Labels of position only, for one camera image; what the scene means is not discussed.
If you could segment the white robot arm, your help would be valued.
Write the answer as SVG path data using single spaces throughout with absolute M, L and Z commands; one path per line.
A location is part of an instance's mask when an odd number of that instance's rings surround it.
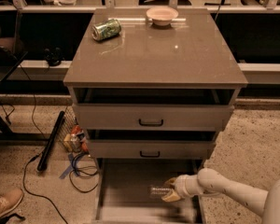
M 261 217 L 261 224 L 280 224 L 280 179 L 269 190 L 263 190 L 232 181 L 214 169 L 202 168 L 196 175 L 173 177 L 166 184 L 169 190 L 161 197 L 165 202 L 219 193 Z

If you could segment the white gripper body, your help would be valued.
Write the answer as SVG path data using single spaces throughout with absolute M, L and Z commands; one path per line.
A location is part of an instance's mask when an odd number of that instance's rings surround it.
M 201 186 L 197 175 L 180 175 L 175 180 L 175 192 L 183 199 L 199 195 Z

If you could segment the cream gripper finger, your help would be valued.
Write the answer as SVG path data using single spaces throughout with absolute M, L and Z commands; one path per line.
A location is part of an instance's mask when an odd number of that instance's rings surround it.
M 170 190 L 167 194 L 161 197 L 161 199 L 167 203 L 177 202 L 181 197 L 174 191 Z
M 166 188 L 173 189 L 175 187 L 175 181 L 176 181 L 176 178 L 175 177 L 171 177 L 168 180 L 166 180 L 163 185 Z

